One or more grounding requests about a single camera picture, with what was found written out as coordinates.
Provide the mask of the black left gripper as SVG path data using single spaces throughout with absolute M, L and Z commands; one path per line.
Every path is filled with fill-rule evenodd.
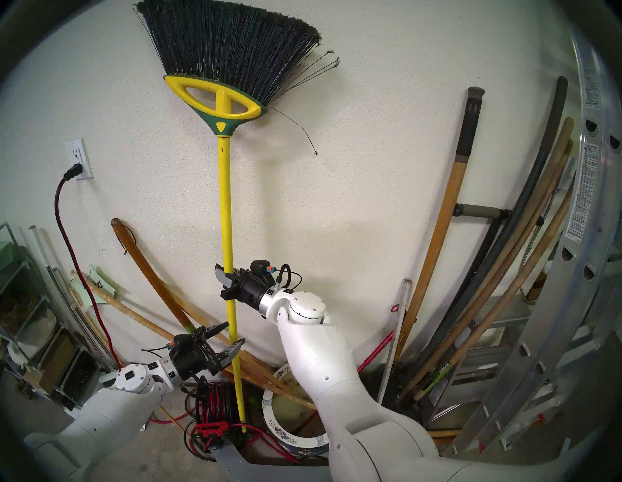
M 231 365 L 245 339 L 235 341 L 218 353 L 208 344 L 210 338 L 219 336 L 228 327 L 228 322 L 201 326 L 196 329 L 196 333 L 182 333 L 173 337 L 169 359 L 182 382 L 205 370 L 215 376 Z

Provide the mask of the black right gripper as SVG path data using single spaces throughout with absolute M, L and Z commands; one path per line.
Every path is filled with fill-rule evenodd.
M 237 300 L 250 307 L 259 307 L 261 299 L 273 287 L 273 276 L 265 273 L 262 276 L 252 272 L 225 272 L 219 264 L 215 264 L 215 275 L 222 285 L 221 298 L 225 301 Z

